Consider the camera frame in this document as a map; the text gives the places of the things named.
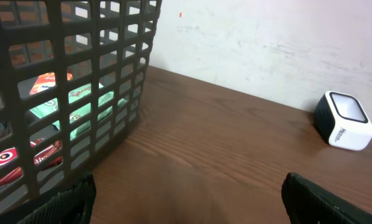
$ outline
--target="plastic basket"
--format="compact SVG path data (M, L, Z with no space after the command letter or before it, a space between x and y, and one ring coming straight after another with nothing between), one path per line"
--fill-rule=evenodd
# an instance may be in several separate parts
M11 130L0 140L0 153L12 147L17 152L0 167L0 179L19 167L22 172L0 187L0 213L91 169L126 137L139 117L160 5L161 0L0 1L0 122ZM49 72L55 86L30 95L37 77ZM89 84L89 95L69 102L72 90ZM101 105L108 93L113 97ZM43 118L29 111L52 100L56 110ZM85 105L90 112L71 120ZM56 121L60 129L51 125ZM87 130L70 138L84 123ZM61 150L36 164L34 156L57 141ZM57 158L61 163L48 168Z

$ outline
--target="red snack package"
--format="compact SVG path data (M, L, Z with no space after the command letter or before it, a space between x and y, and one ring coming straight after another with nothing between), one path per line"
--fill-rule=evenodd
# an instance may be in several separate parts
M34 147L38 143L42 142L44 139L37 139L35 141L31 141L31 147ZM62 142L56 141L50 146L48 146L46 149L39 152L34 157L34 164L37 166L40 164L44 159L48 158L50 155L52 155L54 152L58 151L62 148ZM0 153L0 167L7 164L11 160L15 159L17 156L17 151L14 147L10 149L6 149ZM45 167L45 169L48 169L49 167L56 166L62 162L62 158L58 157L55 159L49 166ZM0 187L6 184L10 184L11 182L15 181L19 177L22 176L22 170L20 167L12 170L12 172L5 175L3 178L0 179Z
M67 80L73 79L73 75L68 73ZM54 72L45 73L38 76L37 81L35 81L34 86L30 91L30 95L42 92L56 85L56 78Z

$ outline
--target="wooden tabletop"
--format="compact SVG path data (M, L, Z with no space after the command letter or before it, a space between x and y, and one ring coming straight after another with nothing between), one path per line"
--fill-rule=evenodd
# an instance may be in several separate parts
M372 213L372 141L331 147L308 112L149 67L140 113L93 172L91 223L289 223L291 171Z

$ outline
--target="white speaker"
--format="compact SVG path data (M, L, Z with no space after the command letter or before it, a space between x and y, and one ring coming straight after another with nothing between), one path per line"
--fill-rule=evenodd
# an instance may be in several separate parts
M372 138L372 124L353 96L327 91L314 111L316 128L332 146L359 151Z

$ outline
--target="black object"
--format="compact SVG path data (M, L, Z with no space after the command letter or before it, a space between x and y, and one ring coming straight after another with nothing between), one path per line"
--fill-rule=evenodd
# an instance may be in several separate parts
M322 96L319 103L317 103L314 111L314 121L317 131L323 140L328 143L330 135L335 127L335 119L325 94Z
M70 188L49 190L36 199L0 215L2 223L89 223L96 187L90 172Z
M282 185L281 197L292 224L372 223L372 214L293 172Z

